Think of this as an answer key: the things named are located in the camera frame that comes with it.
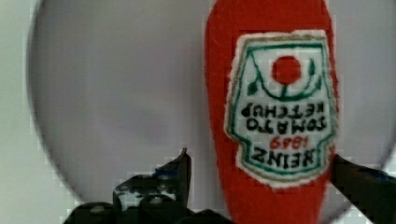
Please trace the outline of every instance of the white plate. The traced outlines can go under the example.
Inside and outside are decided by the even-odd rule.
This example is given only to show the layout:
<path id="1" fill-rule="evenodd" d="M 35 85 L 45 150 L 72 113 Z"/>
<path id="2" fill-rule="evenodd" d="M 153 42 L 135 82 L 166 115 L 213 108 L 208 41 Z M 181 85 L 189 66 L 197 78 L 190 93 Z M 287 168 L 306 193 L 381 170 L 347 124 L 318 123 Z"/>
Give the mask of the white plate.
<path id="1" fill-rule="evenodd" d="M 188 147 L 189 207 L 226 214 L 209 131 L 203 33 L 213 1 L 52 0 L 36 17 L 28 81 L 36 125 L 84 201 Z M 396 128 L 395 2 L 334 0 L 338 153 L 381 168 Z M 329 189 L 322 220 L 348 203 Z"/>

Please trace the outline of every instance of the black plastic part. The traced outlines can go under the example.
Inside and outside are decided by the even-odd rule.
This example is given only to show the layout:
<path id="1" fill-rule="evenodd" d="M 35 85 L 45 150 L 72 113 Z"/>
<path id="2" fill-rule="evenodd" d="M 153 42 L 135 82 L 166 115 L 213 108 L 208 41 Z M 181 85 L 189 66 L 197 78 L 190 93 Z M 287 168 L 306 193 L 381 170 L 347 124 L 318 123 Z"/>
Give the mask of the black plastic part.
<path id="1" fill-rule="evenodd" d="M 396 223 L 396 179 L 335 155 L 331 181 L 374 224 Z"/>
<path id="2" fill-rule="evenodd" d="M 185 217 L 175 224 L 233 224 L 233 222 L 207 209 L 192 217 Z"/>
<path id="3" fill-rule="evenodd" d="M 64 224 L 113 224 L 116 212 L 111 203 L 85 203 L 77 207 Z"/>
<path id="4" fill-rule="evenodd" d="M 150 196 L 140 203 L 142 216 L 152 217 L 158 224 L 173 224 L 183 217 L 193 216 L 194 213 L 186 206 L 173 201 L 164 195 Z"/>
<path id="5" fill-rule="evenodd" d="M 186 152 L 187 149 L 183 148 L 176 159 L 157 168 L 153 175 L 137 175 L 117 186 L 113 191 L 113 203 L 118 213 L 125 212 L 120 200 L 123 194 L 137 192 L 143 199 L 153 194 L 161 194 L 159 190 L 161 186 L 166 188 L 167 194 L 175 195 L 178 203 L 187 206 L 191 181 L 191 157 Z"/>

